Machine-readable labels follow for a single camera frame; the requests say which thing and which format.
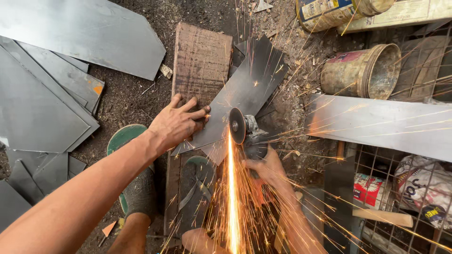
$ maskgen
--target orange marking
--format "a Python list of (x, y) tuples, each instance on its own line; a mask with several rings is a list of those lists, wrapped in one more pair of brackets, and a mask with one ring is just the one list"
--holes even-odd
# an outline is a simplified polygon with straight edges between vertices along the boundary
[(94, 92), (96, 92), (99, 95), (100, 95), (100, 93), (102, 93), (102, 89), (103, 89), (103, 87), (101, 85), (98, 85), (93, 88)]

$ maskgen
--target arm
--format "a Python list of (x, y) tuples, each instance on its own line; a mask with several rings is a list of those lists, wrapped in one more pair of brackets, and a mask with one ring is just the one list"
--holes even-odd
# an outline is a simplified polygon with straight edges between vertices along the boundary
[(326, 254), (301, 211), (300, 202), (286, 177), (277, 152), (268, 146), (263, 160), (246, 160), (244, 166), (256, 170), (265, 183), (275, 188), (280, 203), (280, 218), (285, 225), (291, 253)]
[(125, 187), (158, 156), (201, 130), (209, 106), (174, 96), (149, 129), (75, 176), (0, 234), (2, 253), (75, 253)]

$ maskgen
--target left hand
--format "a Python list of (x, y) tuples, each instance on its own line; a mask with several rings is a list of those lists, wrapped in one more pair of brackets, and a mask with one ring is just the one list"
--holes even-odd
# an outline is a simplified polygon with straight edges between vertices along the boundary
[(171, 102), (152, 121), (149, 131), (154, 132), (162, 140), (163, 151), (169, 150), (185, 139), (191, 140), (194, 132), (202, 130), (209, 120), (206, 114), (210, 112), (210, 106), (188, 113), (196, 106), (198, 99), (191, 98), (185, 105), (177, 108), (182, 100), (181, 94), (176, 94)]

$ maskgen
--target red label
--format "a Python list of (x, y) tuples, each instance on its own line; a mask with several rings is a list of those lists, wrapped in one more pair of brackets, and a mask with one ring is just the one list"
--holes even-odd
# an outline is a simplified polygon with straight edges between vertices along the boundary
[(337, 62), (350, 62), (358, 59), (362, 54), (365, 53), (365, 50), (360, 51), (352, 51), (347, 53), (338, 53), (334, 58), (329, 59), (329, 63), (337, 63)]
[(368, 175), (358, 173), (355, 176), (353, 197), (361, 202), (364, 202), (365, 198), (365, 203), (374, 207), (382, 184), (383, 181), (380, 178), (369, 177)]

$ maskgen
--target forearm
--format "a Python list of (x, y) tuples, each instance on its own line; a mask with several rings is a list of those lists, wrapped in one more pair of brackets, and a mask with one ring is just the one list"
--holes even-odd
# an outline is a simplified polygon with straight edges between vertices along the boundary
[(291, 185), (284, 183), (277, 190), (281, 206), (281, 218), (284, 222), (291, 252), (326, 254), (325, 249), (312, 233)]
[(62, 185), (0, 235), (2, 252), (75, 253), (124, 188), (160, 155), (161, 142), (148, 130)]

